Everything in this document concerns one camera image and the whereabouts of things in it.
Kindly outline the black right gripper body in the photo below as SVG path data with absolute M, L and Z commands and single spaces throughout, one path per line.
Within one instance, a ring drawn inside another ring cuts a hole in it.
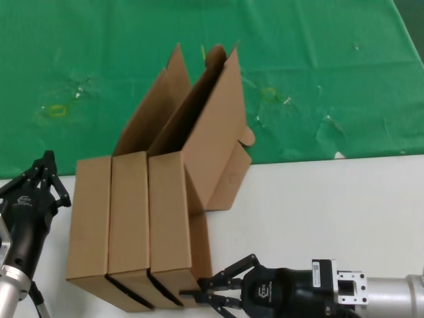
M 312 270 L 254 267 L 242 279 L 249 317 L 334 317 L 333 295 L 313 286 Z

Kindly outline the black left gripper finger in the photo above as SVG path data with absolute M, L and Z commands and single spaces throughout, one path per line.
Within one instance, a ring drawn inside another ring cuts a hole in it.
M 57 207 L 71 207 L 71 200 L 68 191 L 57 176 L 57 168 L 55 166 L 45 166 L 42 173 L 40 188 L 43 192 L 50 193 L 53 187 L 59 196 L 56 200 Z
M 1 199 L 11 199 L 18 195 L 31 196 L 35 192 L 49 192 L 55 180 L 55 155 L 46 150 L 42 158 L 36 159 L 32 166 L 1 187 Z

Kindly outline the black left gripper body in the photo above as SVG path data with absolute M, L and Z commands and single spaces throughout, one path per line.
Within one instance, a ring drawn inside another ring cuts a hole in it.
M 33 276 L 52 218 L 57 214 L 56 200 L 38 187 L 1 189 L 1 199 L 6 204 L 3 218 L 12 238 L 5 263 Z

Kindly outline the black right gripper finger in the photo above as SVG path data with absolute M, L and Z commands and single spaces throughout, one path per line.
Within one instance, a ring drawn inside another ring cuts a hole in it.
M 219 288 L 218 291 L 238 290 L 242 291 L 241 287 L 235 288 Z M 244 311 L 241 298 L 229 297 L 215 293 L 216 289 L 200 289 L 200 290 L 182 290 L 180 296 L 183 298 L 192 298 L 198 305 L 208 305 L 213 308 L 222 317 L 235 317 L 229 309 Z
M 260 277 L 263 272 L 255 254 L 231 264 L 214 276 L 200 278 L 197 283 L 202 290 L 243 290 L 265 288 L 266 282 Z

